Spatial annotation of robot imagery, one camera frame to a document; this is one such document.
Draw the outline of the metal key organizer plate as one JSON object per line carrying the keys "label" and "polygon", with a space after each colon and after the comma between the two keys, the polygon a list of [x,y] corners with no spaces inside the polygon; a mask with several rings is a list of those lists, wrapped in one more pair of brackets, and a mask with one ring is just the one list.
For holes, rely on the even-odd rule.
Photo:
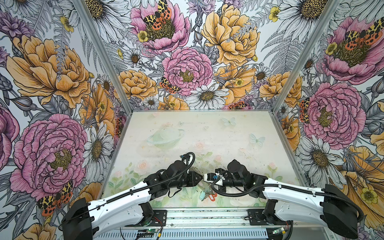
{"label": "metal key organizer plate", "polygon": [[211,193],[216,193],[212,190],[211,188],[211,184],[209,183],[206,183],[204,182],[204,173],[201,172],[200,170],[198,170],[197,168],[195,167],[192,167],[192,170],[194,172],[196,172],[197,174],[201,175],[202,176],[202,179],[201,181],[198,183],[198,187],[201,189],[201,192],[205,192],[206,193],[206,198],[205,199],[209,199],[208,195],[211,194]]}

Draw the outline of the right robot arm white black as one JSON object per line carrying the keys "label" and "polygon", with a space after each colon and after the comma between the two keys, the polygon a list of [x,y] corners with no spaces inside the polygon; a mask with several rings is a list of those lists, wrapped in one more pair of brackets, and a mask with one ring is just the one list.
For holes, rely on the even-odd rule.
{"label": "right robot arm white black", "polygon": [[358,238],[358,224],[363,210],[339,188],[326,184],[324,188],[300,187],[250,173],[237,160],[226,170],[216,169],[205,179],[212,190],[223,197],[250,196],[266,200],[263,210],[248,210],[251,225],[290,225],[304,222],[327,227],[333,233]]}

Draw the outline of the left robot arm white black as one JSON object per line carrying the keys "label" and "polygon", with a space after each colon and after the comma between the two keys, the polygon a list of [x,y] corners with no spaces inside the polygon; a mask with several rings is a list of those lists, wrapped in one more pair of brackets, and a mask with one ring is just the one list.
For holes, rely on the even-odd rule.
{"label": "left robot arm white black", "polygon": [[153,217],[150,201],[166,195],[170,189],[195,187],[203,176],[175,161],[166,170],[157,171],[132,188],[108,198],[87,202],[76,200],[65,215],[60,229],[65,240],[92,240],[123,226],[144,226]]}

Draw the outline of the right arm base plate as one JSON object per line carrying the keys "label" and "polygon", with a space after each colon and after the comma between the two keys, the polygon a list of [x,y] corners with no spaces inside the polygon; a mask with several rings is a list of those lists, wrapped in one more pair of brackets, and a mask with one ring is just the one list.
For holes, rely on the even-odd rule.
{"label": "right arm base plate", "polygon": [[275,214],[265,213],[265,209],[248,209],[244,220],[251,226],[290,226],[287,221],[282,221]]}

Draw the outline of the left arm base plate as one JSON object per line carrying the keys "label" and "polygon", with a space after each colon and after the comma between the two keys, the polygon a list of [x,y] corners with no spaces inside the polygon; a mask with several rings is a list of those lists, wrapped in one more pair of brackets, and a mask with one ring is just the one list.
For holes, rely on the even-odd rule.
{"label": "left arm base plate", "polygon": [[167,210],[154,210],[144,213],[140,225],[143,227],[165,227],[167,222]]}

